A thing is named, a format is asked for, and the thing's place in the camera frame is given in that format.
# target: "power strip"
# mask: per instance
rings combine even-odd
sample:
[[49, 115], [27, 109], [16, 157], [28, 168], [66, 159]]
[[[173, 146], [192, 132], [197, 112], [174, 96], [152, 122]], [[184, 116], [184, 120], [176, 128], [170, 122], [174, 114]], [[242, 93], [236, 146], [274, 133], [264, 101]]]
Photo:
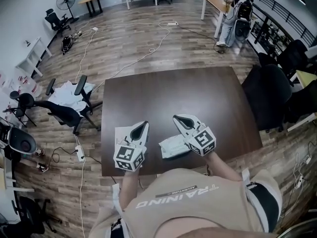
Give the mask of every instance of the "power strip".
[[167, 26], [178, 26], [178, 23], [177, 22], [167, 23]]
[[77, 151], [77, 156], [78, 156], [78, 160], [80, 162], [84, 162], [86, 160], [83, 148], [80, 145], [77, 145], [75, 147], [76, 151]]
[[296, 189], [298, 189], [298, 188], [301, 187], [301, 185], [302, 185], [302, 183], [303, 183], [303, 178], [304, 178], [304, 177], [303, 177], [302, 175], [299, 176], [298, 182], [297, 182], [296, 185], [295, 185], [295, 188], [296, 188]]

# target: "white shoe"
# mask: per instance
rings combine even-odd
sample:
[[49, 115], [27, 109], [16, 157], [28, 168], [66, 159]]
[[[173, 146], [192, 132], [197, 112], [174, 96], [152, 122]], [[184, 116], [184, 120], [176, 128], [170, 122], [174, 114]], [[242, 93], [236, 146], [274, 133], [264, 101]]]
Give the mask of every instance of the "white shoe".
[[226, 43], [219, 41], [219, 42], [216, 43], [216, 45], [217, 45], [218, 47], [225, 47], [225, 46], [226, 46]]

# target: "ceiling light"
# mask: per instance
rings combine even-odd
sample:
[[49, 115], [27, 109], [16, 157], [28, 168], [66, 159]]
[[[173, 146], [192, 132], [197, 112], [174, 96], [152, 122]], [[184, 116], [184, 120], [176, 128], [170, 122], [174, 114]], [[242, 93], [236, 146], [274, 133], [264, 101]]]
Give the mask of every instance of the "ceiling light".
[[299, 2], [301, 2], [303, 5], [306, 5], [305, 0], [298, 0]]

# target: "black railing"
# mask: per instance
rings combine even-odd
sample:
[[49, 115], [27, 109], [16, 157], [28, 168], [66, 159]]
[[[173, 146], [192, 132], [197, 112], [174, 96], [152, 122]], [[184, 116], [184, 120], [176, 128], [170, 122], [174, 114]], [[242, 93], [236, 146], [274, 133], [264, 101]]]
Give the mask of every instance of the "black railing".
[[272, 11], [275, 11], [281, 18], [285, 20], [285, 22], [293, 27], [309, 47], [315, 46], [317, 44], [317, 37], [314, 37], [312, 33], [282, 5], [280, 5], [275, 0], [260, 1], [267, 5]]

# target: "standing fan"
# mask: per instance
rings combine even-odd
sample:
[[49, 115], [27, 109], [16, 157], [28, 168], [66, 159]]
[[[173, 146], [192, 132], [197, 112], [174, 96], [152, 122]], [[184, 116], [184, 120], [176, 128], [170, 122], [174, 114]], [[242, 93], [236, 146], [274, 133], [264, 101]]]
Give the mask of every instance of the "standing fan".
[[74, 5], [75, 0], [56, 0], [56, 6], [60, 10], [69, 10], [72, 19], [70, 20], [70, 23], [76, 22], [79, 18], [74, 18], [74, 15], [71, 13], [70, 8]]

